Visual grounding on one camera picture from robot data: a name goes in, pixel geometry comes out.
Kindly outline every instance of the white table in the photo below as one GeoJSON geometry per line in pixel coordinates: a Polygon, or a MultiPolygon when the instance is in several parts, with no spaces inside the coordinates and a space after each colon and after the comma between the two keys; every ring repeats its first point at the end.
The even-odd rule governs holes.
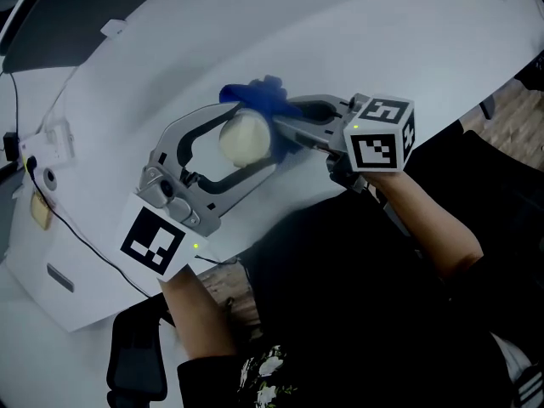
{"type": "MultiPolygon", "coordinates": [[[[533,59],[543,33],[533,0],[150,0],[129,17],[119,37],[104,42],[82,65],[55,110],[70,122],[76,160],[55,171],[59,188],[53,198],[94,245],[111,255],[126,195],[161,132],[172,120],[217,101],[224,84],[273,74],[291,96],[348,99],[362,92],[414,99],[420,144],[533,59]]],[[[34,77],[50,71],[70,72],[16,75],[23,134],[47,109],[40,105],[36,112],[28,99],[48,87],[32,89],[27,83],[36,86],[34,77]]],[[[55,78],[57,89],[63,81],[55,78]]],[[[190,168],[210,179],[232,170],[218,152],[217,133],[198,141],[194,152],[190,168]]],[[[217,258],[246,249],[293,208],[340,190],[329,180],[321,153],[290,159],[223,217],[222,228],[210,238],[217,258]]],[[[49,314],[73,330],[140,300],[64,227],[55,223],[47,233],[39,230],[28,215],[30,192],[27,185],[18,202],[8,266],[49,314]],[[46,262],[74,281],[76,293],[62,292],[47,277],[46,262]]],[[[154,280],[134,281],[158,292],[154,280]]],[[[8,338],[16,350],[31,342],[17,331],[8,338]]],[[[29,373],[42,390],[37,374],[29,373]]],[[[0,383],[0,395],[4,391],[0,383]]],[[[6,402],[30,406],[15,397],[6,402]]],[[[60,398],[51,402],[62,404],[60,398]]]]}

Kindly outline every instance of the black sleeve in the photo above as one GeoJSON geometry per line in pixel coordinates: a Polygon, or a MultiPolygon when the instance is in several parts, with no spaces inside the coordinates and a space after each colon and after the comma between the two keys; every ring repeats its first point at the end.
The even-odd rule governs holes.
{"type": "Polygon", "coordinates": [[[235,356],[191,360],[178,367],[184,408],[236,406],[241,363],[235,356]]]}
{"type": "Polygon", "coordinates": [[[544,359],[544,263],[485,255],[453,284],[452,302],[489,331],[544,359]]]}

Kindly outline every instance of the white ball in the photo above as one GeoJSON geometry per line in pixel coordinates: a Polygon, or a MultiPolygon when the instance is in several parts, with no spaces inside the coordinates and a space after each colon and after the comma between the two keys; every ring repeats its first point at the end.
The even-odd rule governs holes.
{"type": "Polygon", "coordinates": [[[255,110],[240,109],[221,129],[219,147],[236,167],[251,165],[269,156],[269,125],[255,110]]]}

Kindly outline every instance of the human arm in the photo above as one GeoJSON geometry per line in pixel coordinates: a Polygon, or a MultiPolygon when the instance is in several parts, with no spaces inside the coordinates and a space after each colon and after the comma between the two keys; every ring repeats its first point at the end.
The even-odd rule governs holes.
{"type": "Polygon", "coordinates": [[[484,253],[476,236],[406,173],[368,173],[443,279],[468,269],[484,253]]]}
{"type": "Polygon", "coordinates": [[[234,339],[220,307],[190,266],[185,266],[170,281],[161,282],[161,289],[191,360],[236,354],[234,339]]]}

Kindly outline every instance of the blue cloth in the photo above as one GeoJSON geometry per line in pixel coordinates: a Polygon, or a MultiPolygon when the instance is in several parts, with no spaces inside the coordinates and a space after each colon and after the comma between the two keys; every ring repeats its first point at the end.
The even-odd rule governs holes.
{"type": "Polygon", "coordinates": [[[281,79],[266,76],[263,81],[253,80],[248,85],[226,85],[219,93],[219,103],[240,101],[245,107],[259,112],[269,125],[271,155],[277,162],[283,162],[288,152],[295,152],[302,147],[285,139],[275,129],[274,115],[299,117],[300,109],[287,102],[287,91],[281,87],[281,79]]]}

